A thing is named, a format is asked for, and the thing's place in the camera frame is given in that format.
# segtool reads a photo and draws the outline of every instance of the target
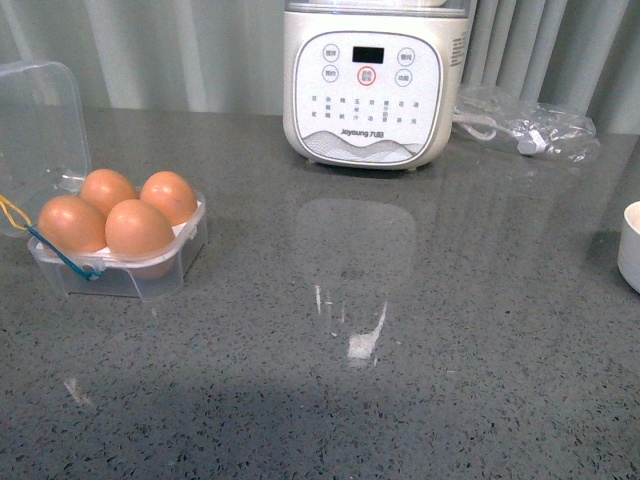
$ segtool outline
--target control panel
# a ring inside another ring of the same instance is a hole
[[[398,163],[428,142],[441,95],[438,55],[415,37],[330,32],[308,41],[295,69],[295,120],[321,157]]]

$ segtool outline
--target button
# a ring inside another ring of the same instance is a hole
[[[403,67],[408,67],[416,59],[416,54],[410,48],[403,48],[398,53],[398,63]]]
[[[396,83],[400,87],[406,87],[411,83],[411,80],[413,80],[413,75],[411,75],[411,72],[406,68],[396,73]]]
[[[322,70],[322,78],[329,83],[335,82],[338,79],[338,69],[333,65],[327,65]]]
[[[358,70],[358,81],[361,85],[368,87],[376,81],[376,71],[371,67],[362,67]]]
[[[322,50],[322,56],[327,62],[335,62],[340,58],[340,49],[333,43],[330,43]]]

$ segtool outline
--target curtain fold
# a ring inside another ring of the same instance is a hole
[[[640,134],[640,2],[477,0],[463,82]],[[0,62],[57,60],[84,105],[280,115],[282,0],[0,0]]]

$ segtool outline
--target clear plastic egg carton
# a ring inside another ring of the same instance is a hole
[[[198,208],[184,225],[174,227],[176,238],[151,256],[119,256],[109,252],[67,255],[76,265],[102,273],[86,280],[65,265],[51,250],[33,237],[27,244],[49,284],[58,292],[140,297],[156,300],[178,291],[184,275],[208,241],[206,206],[197,193]]]
[[[52,61],[0,65],[0,194],[37,225],[42,206],[58,195],[75,195],[91,171],[78,86],[71,71]],[[147,256],[100,251],[73,254],[76,265],[101,272],[86,280],[56,254],[31,238],[27,246],[44,277],[58,292],[139,297],[154,300],[175,293],[207,243],[206,205],[174,227],[176,238]],[[0,214],[0,235],[25,232]]]

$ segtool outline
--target egg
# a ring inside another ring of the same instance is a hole
[[[165,216],[138,199],[124,200],[111,209],[105,235],[111,253],[124,255],[152,253],[175,238]]]
[[[106,217],[123,200],[138,198],[133,184],[121,173],[108,168],[91,172],[84,180],[80,198],[94,204]]]
[[[142,186],[140,200],[160,210],[172,226],[188,221],[198,208],[191,185],[174,172],[153,174]]]
[[[107,246],[105,216],[74,195],[49,200],[38,217],[38,231],[63,252],[96,252]]]

